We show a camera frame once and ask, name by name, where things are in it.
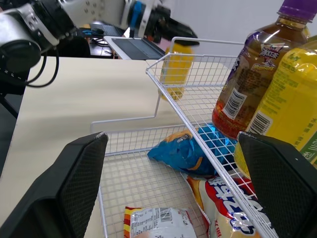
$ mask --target yellow juice bottle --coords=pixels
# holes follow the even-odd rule
[[[285,54],[247,131],[288,142],[317,162],[317,41]],[[239,146],[235,161],[249,175]]]
[[[177,85],[185,84],[194,57],[192,48],[189,46],[175,44],[172,52],[182,55],[171,55],[165,58],[159,81],[166,85],[176,85],[176,87],[167,87],[167,91],[174,100],[179,100],[183,97],[184,87],[177,87]]]

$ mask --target chip bag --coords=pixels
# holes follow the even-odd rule
[[[125,207],[124,238],[196,238],[186,210]]]
[[[182,176],[194,194],[210,238],[261,238],[222,178],[192,178],[183,173]],[[234,180],[237,184],[244,183],[241,178],[234,178]],[[246,195],[252,194],[251,189],[253,190],[251,183],[248,186],[240,186]],[[268,217],[263,213],[261,205],[254,196],[249,199],[268,223]]]
[[[233,162],[232,153],[237,141],[223,136],[212,124],[197,128],[197,132],[222,164],[227,163],[227,161]],[[216,170],[189,130],[168,136],[148,152],[148,157],[164,162],[181,172],[196,175],[216,175]]]

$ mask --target white wire basket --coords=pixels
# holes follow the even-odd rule
[[[175,40],[188,39],[175,37],[172,40],[172,46],[174,45]],[[210,44],[241,44],[236,42],[221,42],[202,39],[191,40],[208,42]],[[171,69],[175,67],[175,59],[177,60],[177,63],[179,63],[179,61],[182,61],[183,59],[188,60],[188,56],[194,56],[195,59],[190,66],[186,80],[180,84],[179,81],[170,80],[172,78],[170,77],[169,81],[165,82],[164,78],[168,77],[169,72],[172,72]],[[231,193],[259,234],[264,238],[277,238],[278,236],[276,232],[270,227],[270,222],[265,219],[265,216],[261,212],[263,208],[254,207],[249,201],[251,197],[256,198],[256,195],[253,193],[252,195],[245,196],[240,189],[241,186],[247,186],[250,188],[250,182],[244,182],[243,184],[237,185],[234,182],[233,177],[238,176],[241,180],[243,180],[243,174],[238,169],[235,169],[233,165],[234,163],[226,161],[225,164],[221,164],[217,159],[217,156],[212,153],[206,143],[210,141],[212,142],[210,137],[208,137],[208,135],[204,132],[199,134],[196,130],[196,125],[199,125],[198,127],[204,127],[211,123],[212,111],[215,108],[219,94],[235,63],[235,60],[236,56],[187,55],[172,53],[170,51],[170,53],[152,64],[147,69],[146,73],[159,88],[162,95],[166,97],[188,129],[192,132],[193,137],[196,139],[211,164],[217,170],[218,174],[225,181]],[[218,152],[221,156],[224,156],[220,150],[218,150]],[[230,166],[234,172],[230,172],[229,174],[224,168],[227,168],[227,166]]]
[[[185,129],[170,126],[108,132],[99,190],[106,238],[123,237],[125,206],[187,209],[196,236],[207,238],[202,214],[181,174],[147,157],[149,150],[167,136]]]
[[[171,49],[175,40],[188,40],[176,37],[172,40]],[[208,44],[243,45],[236,42],[211,41],[202,39],[191,39]],[[190,61],[190,69],[183,82],[171,81],[160,82],[161,75],[168,76],[170,63],[175,60],[174,56],[180,56],[178,61],[188,60],[188,56],[194,57],[194,62]],[[196,130],[211,123],[211,114],[225,84],[225,81],[235,63],[237,56],[221,55],[187,55],[170,52],[154,64],[149,66],[146,74],[152,79],[159,89],[159,95],[155,113],[153,116],[94,121],[93,126],[99,123],[114,121],[151,119],[158,113],[160,96],[163,95],[174,108],[184,125],[174,125],[169,127],[157,127],[136,131],[108,132],[109,142],[106,149],[106,157],[101,177],[99,201],[103,220],[104,234],[106,238],[123,237],[124,208],[129,207],[174,207],[188,209],[193,221],[194,229],[198,238],[206,238],[206,229],[203,224],[202,215],[193,198],[192,192],[180,173],[174,169],[149,160],[147,152],[167,136],[189,129],[200,145],[218,174],[222,177],[230,192],[235,197],[247,218],[254,225],[263,238],[278,238],[270,222],[262,216],[262,207],[255,208],[249,201],[256,197],[253,193],[244,195],[241,186],[249,187],[250,182],[237,185],[233,177],[242,177],[239,170],[234,169],[234,163],[226,161],[221,164],[214,155],[207,143],[212,139],[204,141],[203,134]],[[219,156],[224,157],[229,154],[222,154],[217,146],[214,149],[219,151]],[[230,174],[224,168],[231,166]]]

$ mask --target barcode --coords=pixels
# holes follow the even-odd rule
[[[267,115],[257,112],[253,121],[251,122],[249,132],[265,135],[269,127],[272,125],[273,120]]]
[[[172,221],[172,211],[169,208],[160,208],[159,216],[160,216],[160,222]]]
[[[227,115],[227,117],[234,120],[246,98],[247,95],[239,93],[235,88],[233,88],[230,98],[226,106],[223,108],[223,112]]]
[[[138,215],[137,214],[132,214],[132,223],[138,222]]]

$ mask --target white snack package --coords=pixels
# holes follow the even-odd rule
[[[125,208],[124,238],[196,238],[186,210]]]

